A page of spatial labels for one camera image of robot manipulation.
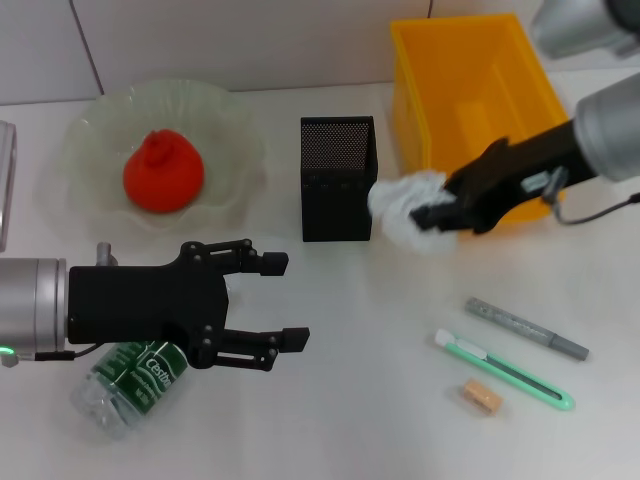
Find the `clear green-label water bottle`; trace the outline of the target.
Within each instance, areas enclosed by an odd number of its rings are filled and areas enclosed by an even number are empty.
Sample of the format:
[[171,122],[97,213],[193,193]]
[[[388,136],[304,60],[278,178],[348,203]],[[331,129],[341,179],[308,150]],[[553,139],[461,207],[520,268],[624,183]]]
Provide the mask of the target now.
[[112,346],[71,394],[74,407],[120,439],[149,416],[188,370],[184,352],[164,342]]

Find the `yellow plastic bin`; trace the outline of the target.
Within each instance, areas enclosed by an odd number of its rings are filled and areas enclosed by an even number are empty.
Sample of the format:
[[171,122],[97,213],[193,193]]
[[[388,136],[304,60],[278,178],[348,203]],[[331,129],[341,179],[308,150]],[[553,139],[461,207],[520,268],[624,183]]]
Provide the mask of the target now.
[[494,141],[567,121],[513,14],[397,20],[392,124],[407,173],[447,176]]

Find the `small beige eraser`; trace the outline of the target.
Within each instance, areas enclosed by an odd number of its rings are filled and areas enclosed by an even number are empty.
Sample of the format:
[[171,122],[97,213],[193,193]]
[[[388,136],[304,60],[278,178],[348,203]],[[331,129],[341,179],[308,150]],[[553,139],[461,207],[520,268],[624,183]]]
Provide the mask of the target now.
[[504,402],[500,395],[474,379],[463,385],[462,396],[468,403],[489,416],[496,416]]

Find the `pale green glass fruit plate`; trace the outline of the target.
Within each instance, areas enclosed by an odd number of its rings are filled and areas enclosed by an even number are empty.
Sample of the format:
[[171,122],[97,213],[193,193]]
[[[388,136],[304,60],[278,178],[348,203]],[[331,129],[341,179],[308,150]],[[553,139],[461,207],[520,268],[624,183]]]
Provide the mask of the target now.
[[[204,186],[175,213],[145,212],[127,198],[126,161],[152,131],[172,130],[204,163]],[[250,110],[226,90],[196,80],[152,80],[91,103],[68,127],[39,174],[34,201],[56,232],[94,238],[157,237],[233,225],[263,184],[264,145]]]

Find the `grey marker pen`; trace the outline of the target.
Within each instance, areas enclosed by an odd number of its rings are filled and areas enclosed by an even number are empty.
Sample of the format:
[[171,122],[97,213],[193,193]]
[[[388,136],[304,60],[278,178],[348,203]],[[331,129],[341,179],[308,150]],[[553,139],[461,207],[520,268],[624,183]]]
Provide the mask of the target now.
[[585,361],[589,356],[587,348],[475,297],[471,297],[466,301],[465,310],[472,315],[575,360]]

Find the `red-orange toy orange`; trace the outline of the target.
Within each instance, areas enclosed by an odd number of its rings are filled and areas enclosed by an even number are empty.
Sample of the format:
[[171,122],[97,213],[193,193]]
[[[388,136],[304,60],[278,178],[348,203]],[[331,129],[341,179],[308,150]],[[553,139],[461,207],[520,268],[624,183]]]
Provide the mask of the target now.
[[204,162],[183,135],[154,130],[126,162],[122,182],[127,197],[152,213],[172,213],[188,206],[204,185]]

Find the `black mesh pen holder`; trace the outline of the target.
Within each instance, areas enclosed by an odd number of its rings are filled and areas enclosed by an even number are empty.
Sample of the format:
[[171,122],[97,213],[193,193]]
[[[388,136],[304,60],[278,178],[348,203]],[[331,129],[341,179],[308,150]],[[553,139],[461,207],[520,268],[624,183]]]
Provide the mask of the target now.
[[378,177],[374,118],[303,117],[301,220],[305,242],[368,241]]

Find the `white paper ball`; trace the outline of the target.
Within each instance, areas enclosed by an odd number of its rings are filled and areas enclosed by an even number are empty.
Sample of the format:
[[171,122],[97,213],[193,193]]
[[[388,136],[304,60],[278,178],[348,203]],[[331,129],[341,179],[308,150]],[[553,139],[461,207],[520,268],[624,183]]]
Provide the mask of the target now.
[[444,190],[446,175],[432,170],[396,180],[378,180],[368,194],[368,208],[382,233],[397,247],[431,255],[453,251],[456,233],[442,233],[436,228],[420,230],[410,213],[422,206],[448,206],[455,197]]

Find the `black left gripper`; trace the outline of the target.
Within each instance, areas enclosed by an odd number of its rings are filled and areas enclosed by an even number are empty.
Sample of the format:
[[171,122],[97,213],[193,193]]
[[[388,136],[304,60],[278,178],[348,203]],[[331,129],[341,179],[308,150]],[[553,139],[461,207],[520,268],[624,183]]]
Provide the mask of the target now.
[[71,344],[165,341],[195,369],[272,370],[281,353],[302,352],[310,330],[225,330],[223,275],[283,276],[284,252],[259,254],[249,239],[187,242],[159,266],[76,266],[68,275],[67,339]]

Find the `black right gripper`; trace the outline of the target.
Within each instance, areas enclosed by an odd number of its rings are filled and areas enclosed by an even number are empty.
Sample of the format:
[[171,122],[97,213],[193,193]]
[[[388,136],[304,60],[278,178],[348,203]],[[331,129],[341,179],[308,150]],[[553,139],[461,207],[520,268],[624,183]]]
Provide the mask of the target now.
[[568,171],[569,186],[596,176],[580,150],[571,121],[519,143],[511,144],[506,138],[495,141],[450,177],[446,189],[456,202],[422,205],[412,209],[409,217],[421,231],[486,233],[509,211],[540,195],[540,188],[522,186],[525,179],[558,167]]

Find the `mint green utility knife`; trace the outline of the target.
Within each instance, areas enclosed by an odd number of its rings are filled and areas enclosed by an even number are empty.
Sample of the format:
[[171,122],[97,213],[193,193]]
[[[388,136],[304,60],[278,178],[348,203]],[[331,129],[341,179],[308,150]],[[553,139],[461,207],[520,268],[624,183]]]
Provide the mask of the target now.
[[434,341],[451,354],[557,410],[570,411],[575,408],[574,398],[566,391],[446,329],[438,329],[434,335]]

